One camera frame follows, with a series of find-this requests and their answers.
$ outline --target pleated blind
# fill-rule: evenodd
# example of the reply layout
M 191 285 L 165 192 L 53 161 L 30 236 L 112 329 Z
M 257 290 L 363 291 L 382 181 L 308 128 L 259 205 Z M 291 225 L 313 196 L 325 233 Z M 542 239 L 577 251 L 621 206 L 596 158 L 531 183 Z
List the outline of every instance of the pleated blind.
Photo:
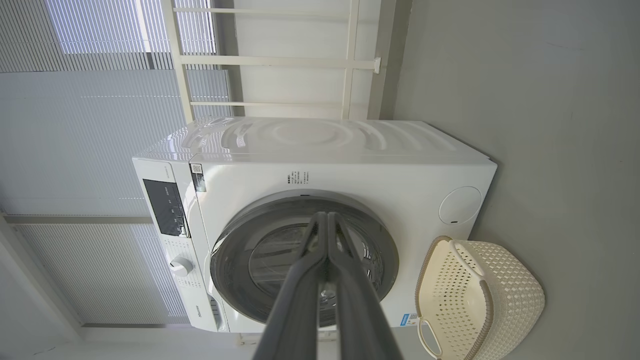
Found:
M 211 0 L 175 5 L 207 8 Z M 0 22 L 0 72 L 173 68 L 158 0 L 2 1 Z M 179 13 L 178 27 L 186 54 L 216 53 L 211 13 Z
M 17 227 L 83 323 L 189 323 L 153 225 Z
M 228 99 L 226 74 L 188 70 L 193 97 Z M 0 74 L 0 108 L 0 204 L 11 215 L 148 216 L 131 157 L 185 125 L 172 70 Z

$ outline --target sticker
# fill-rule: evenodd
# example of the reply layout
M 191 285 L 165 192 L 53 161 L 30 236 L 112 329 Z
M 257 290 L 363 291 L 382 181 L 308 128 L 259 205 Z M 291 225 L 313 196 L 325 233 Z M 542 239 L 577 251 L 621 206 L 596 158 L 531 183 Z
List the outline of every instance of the sticker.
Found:
M 191 178 L 193 180 L 193 187 L 197 192 L 207 192 L 207 187 L 204 183 L 204 175 L 202 174 L 202 164 L 190 164 L 191 165 Z
M 292 171 L 287 175 L 287 184 L 309 184 L 309 172 Z
M 418 314 L 404 314 L 402 321 L 400 322 L 400 326 L 418 325 L 418 321 Z

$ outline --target white washing machine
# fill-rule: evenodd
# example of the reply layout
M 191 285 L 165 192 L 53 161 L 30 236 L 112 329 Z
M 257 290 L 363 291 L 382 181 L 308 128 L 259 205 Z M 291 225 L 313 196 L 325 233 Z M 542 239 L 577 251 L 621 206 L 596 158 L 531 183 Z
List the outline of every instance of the white washing machine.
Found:
M 135 157 L 194 327 L 262 332 L 316 211 L 338 211 L 391 326 L 431 242 L 467 239 L 496 165 L 424 122 L 209 118 Z M 335 294 L 320 296 L 335 328 Z

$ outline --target metal bar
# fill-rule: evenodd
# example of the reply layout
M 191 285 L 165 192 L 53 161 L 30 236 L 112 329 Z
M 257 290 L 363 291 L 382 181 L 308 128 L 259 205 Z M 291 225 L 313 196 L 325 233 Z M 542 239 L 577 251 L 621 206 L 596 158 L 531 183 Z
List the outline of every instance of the metal bar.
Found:
M 349 12 L 349 25 L 347 32 L 347 61 L 355 61 L 356 56 L 356 33 L 358 30 L 358 11 L 360 0 L 351 0 L 351 10 Z M 353 69 L 344 69 L 344 88 L 342 90 L 342 118 L 349 118 L 351 109 L 351 85 L 353 84 Z
M 211 12 L 211 13 L 243 13 L 257 15 L 286 15 L 286 16 L 309 16 L 309 17 L 327 17 L 331 19 L 347 19 L 348 17 L 341 13 L 324 13 L 324 12 L 301 12 L 290 10 L 267 10 L 267 9 L 228 9 L 228 8 L 173 8 L 175 12 Z
M 191 101 L 192 106 L 292 106 L 309 108 L 339 108 L 337 102 L 243 102 L 243 101 Z
M 270 58 L 263 56 L 181 56 L 183 64 L 207 65 L 265 65 L 290 67 L 337 67 L 342 69 L 374 70 L 375 61 L 314 58 Z
M 183 66 L 184 56 L 182 56 L 182 44 L 180 42 L 180 30 L 178 29 L 178 19 L 173 12 L 173 0 L 162 0 L 162 11 L 164 14 L 164 26 L 169 36 L 169 46 L 173 58 L 173 69 L 178 81 L 178 91 L 180 92 L 180 102 L 184 112 L 184 120 L 189 124 L 193 121 L 193 109 L 191 108 L 191 92 L 187 85 L 187 70 Z
M 72 216 L 37 216 L 37 215 L 5 215 L 8 224 L 153 224 L 150 217 L 72 217 Z

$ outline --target control dial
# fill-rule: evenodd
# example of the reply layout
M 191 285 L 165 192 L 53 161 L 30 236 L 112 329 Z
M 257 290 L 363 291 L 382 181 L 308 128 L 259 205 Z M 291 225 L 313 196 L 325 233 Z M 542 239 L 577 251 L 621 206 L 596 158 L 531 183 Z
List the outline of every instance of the control dial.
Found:
M 177 258 L 171 260 L 171 263 L 169 263 L 169 267 L 171 269 L 171 272 L 179 277 L 185 277 L 190 271 L 193 270 L 193 264 L 182 256 L 178 256 Z

